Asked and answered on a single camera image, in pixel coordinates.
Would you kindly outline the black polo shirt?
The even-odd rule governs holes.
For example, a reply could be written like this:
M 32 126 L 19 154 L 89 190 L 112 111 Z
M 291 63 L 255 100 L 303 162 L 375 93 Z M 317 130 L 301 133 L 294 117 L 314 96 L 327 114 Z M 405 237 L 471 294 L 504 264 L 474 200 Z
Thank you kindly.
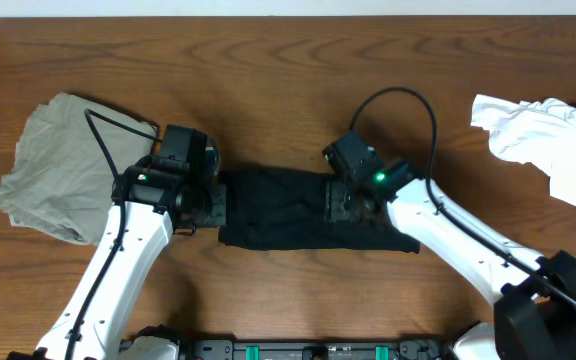
M 328 223 L 324 184 L 331 174 L 282 168 L 224 171 L 227 222 L 218 240 L 248 250 L 351 249 L 420 251 L 420 243 L 381 223 Z

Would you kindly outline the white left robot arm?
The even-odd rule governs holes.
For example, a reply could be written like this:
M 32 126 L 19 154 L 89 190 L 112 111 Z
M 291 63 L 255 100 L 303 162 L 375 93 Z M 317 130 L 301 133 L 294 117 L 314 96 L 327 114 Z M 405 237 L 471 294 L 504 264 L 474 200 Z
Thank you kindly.
M 30 358 L 182 359 L 183 340 L 164 326 L 132 340 L 127 321 L 155 260 L 179 229 L 225 222 L 224 186 L 215 165 L 137 164 L 117 177 L 114 204 L 98 247 L 70 301 Z

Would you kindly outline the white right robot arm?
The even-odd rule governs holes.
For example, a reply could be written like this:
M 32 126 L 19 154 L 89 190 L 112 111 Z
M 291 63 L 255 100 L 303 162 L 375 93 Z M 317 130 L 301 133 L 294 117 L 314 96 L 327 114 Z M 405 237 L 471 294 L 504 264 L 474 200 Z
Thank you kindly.
M 492 306 L 493 321 L 449 347 L 455 359 L 576 359 L 576 258 L 547 258 L 500 234 L 404 161 L 328 155 L 350 189 L 387 212 L 391 225 L 434 252 Z

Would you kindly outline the folded beige cloth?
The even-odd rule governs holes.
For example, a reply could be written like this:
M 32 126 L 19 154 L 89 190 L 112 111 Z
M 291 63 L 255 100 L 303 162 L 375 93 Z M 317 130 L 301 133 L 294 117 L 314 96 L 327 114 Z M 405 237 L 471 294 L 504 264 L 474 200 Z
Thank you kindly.
M 99 242 L 112 206 L 113 176 L 86 121 L 90 109 L 148 135 L 143 121 L 60 93 L 28 117 L 15 162 L 0 180 L 0 211 L 13 226 L 77 245 Z

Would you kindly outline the white garment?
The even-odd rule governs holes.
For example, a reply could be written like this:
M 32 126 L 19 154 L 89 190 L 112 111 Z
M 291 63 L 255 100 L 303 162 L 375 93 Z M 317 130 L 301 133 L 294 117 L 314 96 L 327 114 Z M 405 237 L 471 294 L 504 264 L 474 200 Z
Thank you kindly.
M 549 194 L 576 206 L 576 108 L 556 98 L 542 102 L 478 94 L 471 125 L 489 133 L 489 150 L 500 160 L 530 163 L 549 177 Z

